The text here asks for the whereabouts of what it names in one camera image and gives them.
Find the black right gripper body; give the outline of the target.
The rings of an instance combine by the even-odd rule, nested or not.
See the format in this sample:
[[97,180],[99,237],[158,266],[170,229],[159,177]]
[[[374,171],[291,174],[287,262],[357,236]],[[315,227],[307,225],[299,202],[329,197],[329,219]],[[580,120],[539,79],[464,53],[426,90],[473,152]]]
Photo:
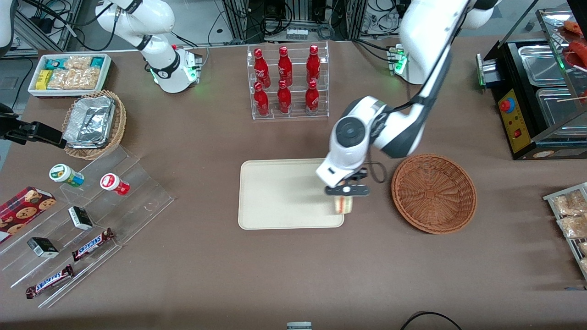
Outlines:
[[0,138],[15,143],[35,142],[33,137],[28,136],[27,129],[23,129],[29,123],[21,122],[17,118],[18,115],[9,106],[0,105]]

